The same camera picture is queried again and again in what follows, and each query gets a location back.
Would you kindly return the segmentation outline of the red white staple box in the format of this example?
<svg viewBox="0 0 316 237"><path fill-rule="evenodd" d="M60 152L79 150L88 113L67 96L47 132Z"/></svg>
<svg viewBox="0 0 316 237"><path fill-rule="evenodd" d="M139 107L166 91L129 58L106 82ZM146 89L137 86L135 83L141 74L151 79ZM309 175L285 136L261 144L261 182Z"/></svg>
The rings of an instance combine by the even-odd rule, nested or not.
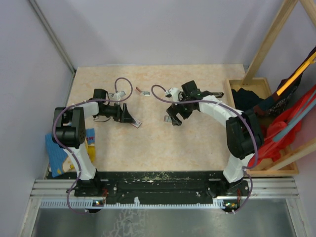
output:
<svg viewBox="0 0 316 237"><path fill-rule="evenodd" d="M142 125L142 122L137 119L134 119L134 123L132 123L131 125L136 128L139 128Z"/></svg>

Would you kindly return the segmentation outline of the pink white mini stapler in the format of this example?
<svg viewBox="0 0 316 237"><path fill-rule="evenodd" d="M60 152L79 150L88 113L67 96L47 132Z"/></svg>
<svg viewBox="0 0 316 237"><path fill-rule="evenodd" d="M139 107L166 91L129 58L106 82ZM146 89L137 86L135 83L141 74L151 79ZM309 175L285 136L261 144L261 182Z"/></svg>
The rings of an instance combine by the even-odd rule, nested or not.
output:
<svg viewBox="0 0 316 237"><path fill-rule="evenodd" d="M151 96L151 92L149 92L149 91L141 90L139 87L136 87L136 90L137 90L141 95L144 95L144 96Z"/></svg>

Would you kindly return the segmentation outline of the black grey large stapler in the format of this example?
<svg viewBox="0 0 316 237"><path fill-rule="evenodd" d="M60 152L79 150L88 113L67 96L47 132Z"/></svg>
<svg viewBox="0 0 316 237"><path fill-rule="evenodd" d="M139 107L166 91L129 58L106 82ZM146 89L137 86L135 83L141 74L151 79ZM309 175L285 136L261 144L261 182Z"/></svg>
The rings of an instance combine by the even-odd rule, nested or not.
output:
<svg viewBox="0 0 316 237"><path fill-rule="evenodd" d="M223 92L209 92L208 93L209 95L213 95L215 96L216 98L222 98L224 96L224 93Z"/></svg>

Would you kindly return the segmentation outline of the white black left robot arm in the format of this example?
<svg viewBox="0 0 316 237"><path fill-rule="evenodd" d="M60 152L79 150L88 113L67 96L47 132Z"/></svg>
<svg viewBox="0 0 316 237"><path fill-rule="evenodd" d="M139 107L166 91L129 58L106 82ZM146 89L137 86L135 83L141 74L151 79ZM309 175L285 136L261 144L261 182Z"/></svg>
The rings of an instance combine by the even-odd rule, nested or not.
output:
<svg viewBox="0 0 316 237"><path fill-rule="evenodd" d="M78 178L87 181L85 190L92 196L102 192L103 184L94 179L97 169L85 148L85 120L104 116L120 123L134 123L127 104L120 103L125 100L124 96L124 91L111 94L104 89L95 89L93 97L89 100L69 107L57 107L54 110L52 140L70 157Z"/></svg>

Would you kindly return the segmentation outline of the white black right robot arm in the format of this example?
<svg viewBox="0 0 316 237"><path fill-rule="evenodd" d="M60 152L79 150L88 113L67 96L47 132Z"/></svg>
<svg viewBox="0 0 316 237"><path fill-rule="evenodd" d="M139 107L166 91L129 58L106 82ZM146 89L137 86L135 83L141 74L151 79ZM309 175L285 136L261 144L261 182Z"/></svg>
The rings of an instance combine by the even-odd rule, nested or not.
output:
<svg viewBox="0 0 316 237"><path fill-rule="evenodd" d="M259 148L263 144L259 122L253 112L243 112L224 104L219 99L222 92L201 91L195 81L175 87L165 92L173 103L166 110L173 126L180 126L183 119L189 118L193 111L199 111L213 117L226 129L227 147L230 152L227 166L223 170L226 178L221 182L221 191L230 196L238 190L237 181L243 177L243 169L255 155L253 144Z"/></svg>

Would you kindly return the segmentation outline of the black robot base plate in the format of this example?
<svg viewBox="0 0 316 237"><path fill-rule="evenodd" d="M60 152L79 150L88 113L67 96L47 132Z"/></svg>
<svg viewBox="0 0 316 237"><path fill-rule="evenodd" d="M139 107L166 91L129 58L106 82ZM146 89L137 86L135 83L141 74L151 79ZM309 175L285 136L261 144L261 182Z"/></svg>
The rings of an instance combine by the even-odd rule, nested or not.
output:
<svg viewBox="0 0 316 237"><path fill-rule="evenodd" d="M213 199L246 197L248 182L228 183L220 171L97 172L90 181L78 180L75 196L102 197L107 204L212 204Z"/></svg>

